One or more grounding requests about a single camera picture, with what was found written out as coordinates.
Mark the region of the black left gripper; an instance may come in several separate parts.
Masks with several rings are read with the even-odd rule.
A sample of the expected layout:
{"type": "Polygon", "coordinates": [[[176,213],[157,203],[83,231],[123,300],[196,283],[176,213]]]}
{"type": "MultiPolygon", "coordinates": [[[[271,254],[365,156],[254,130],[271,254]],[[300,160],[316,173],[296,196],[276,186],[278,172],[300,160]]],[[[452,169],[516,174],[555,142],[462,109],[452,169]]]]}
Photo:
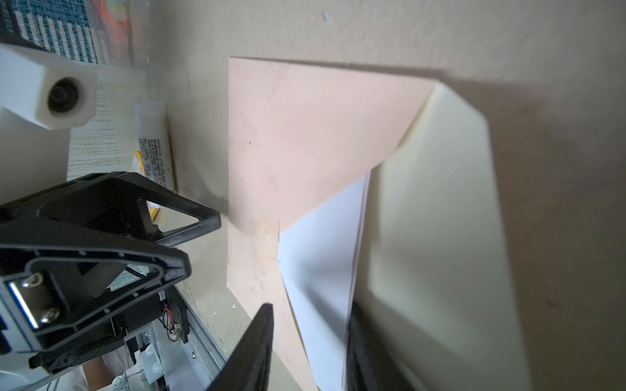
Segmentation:
{"type": "Polygon", "coordinates": [[[88,174],[2,205],[8,350],[41,352],[29,368],[56,374],[113,352],[154,320],[188,342],[187,302],[169,287],[189,277],[191,264],[168,247],[220,227],[217,210],[130,172],[88,174]],[[163,231],[150,205],[196,221],[163,231]]]}

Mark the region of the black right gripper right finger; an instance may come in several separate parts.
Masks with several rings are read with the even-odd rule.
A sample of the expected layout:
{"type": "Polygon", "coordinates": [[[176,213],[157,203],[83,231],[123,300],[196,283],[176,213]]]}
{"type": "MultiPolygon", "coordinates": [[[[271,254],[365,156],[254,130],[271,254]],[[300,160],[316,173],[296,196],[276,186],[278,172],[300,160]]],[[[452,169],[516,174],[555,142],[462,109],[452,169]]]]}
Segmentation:
{"type": "Polygon", "coordinates": [[[414,390],[355,301],[348,325],[346,376],[348,390],[414,390]]]}

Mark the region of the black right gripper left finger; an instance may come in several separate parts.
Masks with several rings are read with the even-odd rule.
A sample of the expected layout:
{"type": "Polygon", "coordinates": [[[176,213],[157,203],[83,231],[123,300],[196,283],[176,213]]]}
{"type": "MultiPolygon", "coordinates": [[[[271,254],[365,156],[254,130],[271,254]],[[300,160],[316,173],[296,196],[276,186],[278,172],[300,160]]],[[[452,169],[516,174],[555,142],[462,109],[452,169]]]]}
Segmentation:
{"type": "Polygon", "coordinates": [[[264,303],[223,369],[206,390],[267,390],[273,332],[273,305],[264,303]]]}

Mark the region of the pink envelope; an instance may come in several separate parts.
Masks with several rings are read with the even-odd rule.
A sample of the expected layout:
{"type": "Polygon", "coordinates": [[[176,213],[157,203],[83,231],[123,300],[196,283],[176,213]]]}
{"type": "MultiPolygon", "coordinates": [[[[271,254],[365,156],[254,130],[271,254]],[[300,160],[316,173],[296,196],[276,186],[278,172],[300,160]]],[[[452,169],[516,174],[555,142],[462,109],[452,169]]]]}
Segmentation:
{"type": "Polygon", "coordinates": [[[418,389],[529,390],[486,118],[431,78],[228,62],[228,288],[304,390],[358,302],[418,389]]]}

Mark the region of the white letter paper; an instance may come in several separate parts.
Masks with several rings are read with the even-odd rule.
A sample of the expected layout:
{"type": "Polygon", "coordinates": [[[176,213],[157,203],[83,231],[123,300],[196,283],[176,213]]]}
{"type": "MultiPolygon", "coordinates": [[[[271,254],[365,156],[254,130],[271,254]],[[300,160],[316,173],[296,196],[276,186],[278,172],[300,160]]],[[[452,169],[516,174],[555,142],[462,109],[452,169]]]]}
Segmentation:
{"type": "Polygon", "coordinates": [[[278,265],[321,390],[347,387],[348,324],[369,183],[365,174],[279,237],[278,265]]]}

